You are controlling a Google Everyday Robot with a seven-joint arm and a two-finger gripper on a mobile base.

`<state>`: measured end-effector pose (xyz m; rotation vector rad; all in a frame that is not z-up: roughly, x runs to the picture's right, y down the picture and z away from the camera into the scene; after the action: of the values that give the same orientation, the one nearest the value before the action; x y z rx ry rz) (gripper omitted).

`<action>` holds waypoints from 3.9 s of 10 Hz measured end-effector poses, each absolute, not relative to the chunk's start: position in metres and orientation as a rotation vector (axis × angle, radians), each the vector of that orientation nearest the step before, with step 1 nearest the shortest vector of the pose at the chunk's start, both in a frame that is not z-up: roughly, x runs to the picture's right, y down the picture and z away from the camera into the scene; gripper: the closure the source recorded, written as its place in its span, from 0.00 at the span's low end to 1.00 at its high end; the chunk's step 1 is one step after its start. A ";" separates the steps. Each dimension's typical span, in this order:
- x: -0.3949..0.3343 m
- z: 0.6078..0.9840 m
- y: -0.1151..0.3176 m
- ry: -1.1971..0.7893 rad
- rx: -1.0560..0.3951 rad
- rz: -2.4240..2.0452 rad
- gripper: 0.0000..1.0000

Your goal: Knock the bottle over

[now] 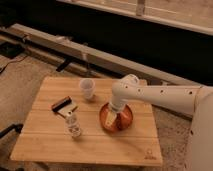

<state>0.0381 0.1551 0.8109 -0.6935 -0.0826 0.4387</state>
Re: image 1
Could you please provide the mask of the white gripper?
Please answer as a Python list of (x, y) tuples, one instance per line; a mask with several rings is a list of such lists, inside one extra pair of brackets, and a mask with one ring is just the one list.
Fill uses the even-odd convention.
[(114, 121), (116, 120), (116, 117), (117, 117), (116, 113), (119, 113), (119, 117), (121, 119), (123, 119), (123, 120), (127, 120), (128, 119), (127, 114), (125, 114), (124, 112), (122, 112), (124, 110), (124, 107), (125, 107), (124, 104), (115, 105), (112, 102), (110, 102), (109, 105), (108, 105), (108, 107), (109, 107), (109, 109), (112, 112), (109, 112), (107, 114), (106, 121), (105, 121), (105, 125), (107, 127), (111, 127), (112, 124), (114, 123)]

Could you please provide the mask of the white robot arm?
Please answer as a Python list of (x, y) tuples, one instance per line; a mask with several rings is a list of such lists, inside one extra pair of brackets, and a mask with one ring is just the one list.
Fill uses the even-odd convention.
[(109, 109), (120, 113), (128, 100), (192, 115), (183, 171), (213, 171), (213, 86), (142, 86), (129, 74), (112, 84)]

